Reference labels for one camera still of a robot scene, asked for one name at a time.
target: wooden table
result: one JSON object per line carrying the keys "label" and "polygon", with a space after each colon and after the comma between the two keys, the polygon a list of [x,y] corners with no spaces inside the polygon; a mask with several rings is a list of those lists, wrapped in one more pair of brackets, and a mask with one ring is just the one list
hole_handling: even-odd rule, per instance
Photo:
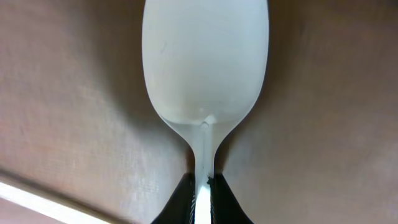
{"label": "wooden table", "polygon": [[[143,7],[0,1],[1,170],[132,222],[159,214],[192,153],[147,96]],[[269,9],[264,88],[218,170],[254,223],[397,223],[397,1]]]}

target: plastic spoon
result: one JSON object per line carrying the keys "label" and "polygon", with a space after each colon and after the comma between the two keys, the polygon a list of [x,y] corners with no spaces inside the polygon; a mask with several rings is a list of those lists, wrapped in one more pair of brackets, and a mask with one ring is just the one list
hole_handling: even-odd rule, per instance
{"label": "plastic spoon", "polygon": [[159,116],[195,155],[195,223],[211,223],[222,140],[249,113],[266,70],[266,0],[147,0],[142,60]]}

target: utensil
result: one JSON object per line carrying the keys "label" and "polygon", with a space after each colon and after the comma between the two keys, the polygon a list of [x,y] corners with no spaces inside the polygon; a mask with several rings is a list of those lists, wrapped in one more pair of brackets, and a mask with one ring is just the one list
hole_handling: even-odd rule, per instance
{"label": "utensil", "polygon": [[222,140],[259,96],[266,0],[147,0],[142,61],[150,101],[195,155],[195,223],[211,223],[209,179]]}

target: tabletop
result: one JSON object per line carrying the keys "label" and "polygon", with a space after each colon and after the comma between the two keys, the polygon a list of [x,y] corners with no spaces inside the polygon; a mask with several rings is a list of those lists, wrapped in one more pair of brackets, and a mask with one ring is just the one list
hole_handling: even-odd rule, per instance
{"label": "tabletop", "polygon": [[[134,223],[159,214],[193,158],[149,101],[143,8],[0,1],[0,170]],[[397,223],[398,2],[269,15],[262,92],[217,170],[254,223]]]}

